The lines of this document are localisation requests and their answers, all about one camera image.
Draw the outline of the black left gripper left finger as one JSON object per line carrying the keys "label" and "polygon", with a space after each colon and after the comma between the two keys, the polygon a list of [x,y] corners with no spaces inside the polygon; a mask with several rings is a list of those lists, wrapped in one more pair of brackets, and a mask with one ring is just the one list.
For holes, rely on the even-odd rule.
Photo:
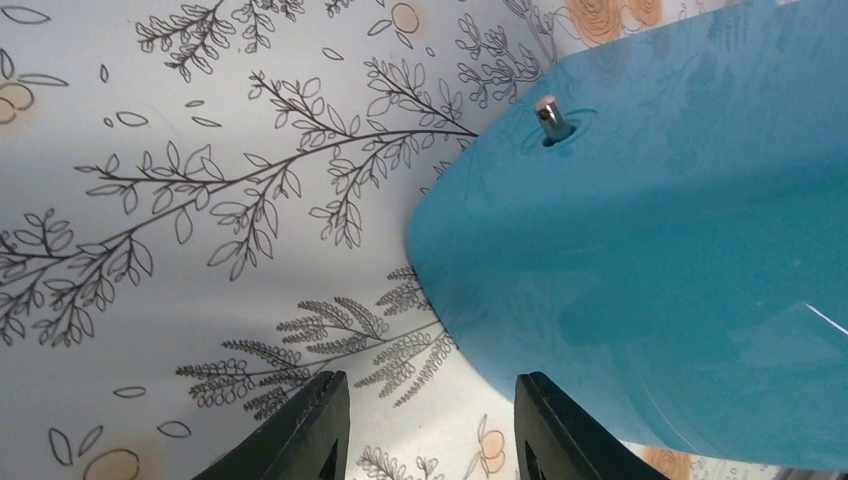
{"label": "black left gripper left finger", "polygon": [[346,373],[324,371],[195,480],[344,480],[349,439]]}

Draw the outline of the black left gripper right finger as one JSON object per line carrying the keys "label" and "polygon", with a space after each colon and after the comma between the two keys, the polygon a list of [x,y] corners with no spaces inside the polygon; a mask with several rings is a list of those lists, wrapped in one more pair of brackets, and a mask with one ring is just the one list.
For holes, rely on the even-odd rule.
{"label": "black left gripper right finger", "polygon": [[517,376],[514,431],[521,480],[665,480],[542,372]]}

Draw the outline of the blue metronome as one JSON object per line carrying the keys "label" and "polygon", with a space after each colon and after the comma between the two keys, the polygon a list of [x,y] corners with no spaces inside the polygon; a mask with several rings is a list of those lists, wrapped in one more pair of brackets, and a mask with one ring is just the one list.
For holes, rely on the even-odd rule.
{"label": "blue metronome", "polygon": [[847,467],[847,5],[747,1],[563,58],[425,195],[408,258],[508,399]]}

